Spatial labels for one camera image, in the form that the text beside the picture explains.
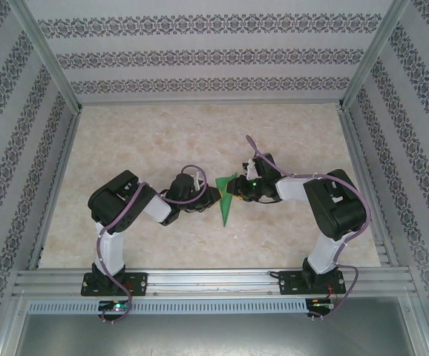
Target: metal ventilation grille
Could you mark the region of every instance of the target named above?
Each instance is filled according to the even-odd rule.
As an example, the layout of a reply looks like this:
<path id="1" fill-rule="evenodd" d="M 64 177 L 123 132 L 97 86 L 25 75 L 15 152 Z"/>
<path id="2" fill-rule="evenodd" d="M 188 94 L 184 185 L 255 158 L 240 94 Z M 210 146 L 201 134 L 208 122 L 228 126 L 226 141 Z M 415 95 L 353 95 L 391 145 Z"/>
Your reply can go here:
<path id="1" fill-rule="evenodd" d="M 95 314 L 99 302 L 33 301 L 28 314 Z M 131 314 L 279 314 L 307 313 L 305 299 L 136 300 Z M 108 311 L 107 314 L 120 314 Z"/>

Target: robotic arm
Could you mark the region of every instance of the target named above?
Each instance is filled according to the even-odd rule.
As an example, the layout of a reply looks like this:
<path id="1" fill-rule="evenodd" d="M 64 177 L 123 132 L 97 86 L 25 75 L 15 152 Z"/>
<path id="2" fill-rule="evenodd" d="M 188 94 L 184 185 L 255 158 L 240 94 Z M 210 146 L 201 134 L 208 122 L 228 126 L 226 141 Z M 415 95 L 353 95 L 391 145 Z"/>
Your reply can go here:
<path id="1" fill-rule="evenodd" d="M 274 163 L 271 154 L 264 155 Z M 328 286 L 339 280 L 337 252 L 345 240 L 360 230 L 367 219 L 358 197 L 330 179 L 283 177 L 261 157 L 243 163 L 245 174 L 228 183 L 227 192 L 247 202 L 274 203 L 303 200 L 310 203 L 321 231 L 315 248 L 304 260 L 299 287 L 307 291 Z M 339 178 L 354 187 L 347 174 L 337 169 L 328 176 Z"/>
<path id="2" fill-rule="evenodd" d="M 206 185 L 204 191 L 201 188 L 203 185 Z M 100 237 L 102 259 L 96 258 L 92 265 L 92 272 L 85 275 L 82 295 L 123 295 L 108 274 L 124 286 L 130 282 L 131 278 L 134 278 L 125 273 L 122 252 L 124 231 L 140 213 L 143 212 L 161 225 L 167 226 L 179 217 L 181 211 L 202 212 L 221 198 L 219 190 L 209 187 L 207 182 L 199 178 L 199 174 L 194 177 L 185 173 L 178 174 L 170 189 L 164 191 L 166 195 L 163 197 L 150 185 L 142 184 L 139 178 L 130 171 L 123 171 L 97 189 L 89 198 L 88 207 L 91 210 L 91 218 L 96 223 L 99 236 L 103 228 L 115 221 L 128 207 L 131 198 L 140 186 L 142 187 L 139 195 L 122 219 Z M 102 263 L 104 263 L 107 273 L 102 267 Z M 130 292 L 138 295 L 136 289 L 130 289 Z"/>

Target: enclosure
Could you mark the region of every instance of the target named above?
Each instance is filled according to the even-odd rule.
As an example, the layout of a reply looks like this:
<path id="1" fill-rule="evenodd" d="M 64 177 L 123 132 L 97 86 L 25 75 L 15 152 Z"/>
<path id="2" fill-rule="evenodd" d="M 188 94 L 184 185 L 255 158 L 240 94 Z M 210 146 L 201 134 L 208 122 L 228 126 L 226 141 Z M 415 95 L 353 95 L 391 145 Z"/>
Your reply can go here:
<path id="1" fill-rule="evenodd" d="M 309 203 L 233 199 L 224 227 L 218 203 L 141 214 L 123 253 L 143 296 L 102 324 L 107 298 L 81 295 L 90 195 L 126 169 L 161 192 L 190 164 L 215 187 L 246 135 L 365 196 L 341 311 L 312 323 L 325 295 L 272 278 L 315 248 Z M 0 0 L 0 355 L 42 352 L 429 355 L 429 0 Z"/>

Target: black base bracket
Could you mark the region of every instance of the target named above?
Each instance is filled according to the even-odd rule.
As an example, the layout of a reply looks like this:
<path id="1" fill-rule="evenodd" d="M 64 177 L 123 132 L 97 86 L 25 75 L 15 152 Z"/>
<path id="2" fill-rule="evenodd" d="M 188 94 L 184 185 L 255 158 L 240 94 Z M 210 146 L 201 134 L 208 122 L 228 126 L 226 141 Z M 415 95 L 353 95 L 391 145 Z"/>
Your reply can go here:
<path id="1" fill-rule="evenodd" d="M 113 276 L 129 290 L 133 297 L 144 297 L 147 291 L 148 274 L 125 272 L 125 266 Z M 83 297 L 111 297 L 125 296 L 122 289 L 116 286 L 108 276 L 103 274 L 96 264 L 92 265 L 92 272 L 86 273 L 82 280 L 81 295 Z"/>
<path id="2" fill-rule="evenodd" d="M 331 274 L 328 280 L 322 281 L 311 285 L 307 285 L 302 271 L 279 271 L 271 272 L 271 277 L 274 277 L 279 282 L 279 290 L 282 295 L 294 294 L 331 294 L 334 291 L 336 294 L 345 294 L 347 289 L 345 287 L 343 273 L 338 269 Z"/>

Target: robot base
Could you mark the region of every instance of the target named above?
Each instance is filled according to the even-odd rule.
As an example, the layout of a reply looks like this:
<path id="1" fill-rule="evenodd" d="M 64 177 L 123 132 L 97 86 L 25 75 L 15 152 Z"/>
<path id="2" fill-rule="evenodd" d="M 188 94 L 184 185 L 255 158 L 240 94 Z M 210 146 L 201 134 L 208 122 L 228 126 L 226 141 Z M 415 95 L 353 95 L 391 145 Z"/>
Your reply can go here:
<path id="1" fill-rule="evenodd" d="M 125 273 L 124 266 L 113 277 L 126 287 L 133 297 L 145 296 L 148 278 L 146 273 Z M 93 263 L 92 272 L 86 273 L 82 280 L 81 295 L 83 297 L 110 297 L 125 296 L 125 293 Z"/>
<path id="2" fill-rule="evenodd" d="M 271 272 L 271 277 L 279 281 L 279 289 L 282 295 L 302 294 L 330 294 L 330 290 L 336 294 L 345 294 L 347 289 L 343 279 L 343 273 L 334 268 L 325 274 L 316 274 L 307 259 L 304 261 L 302 271 Z"/>

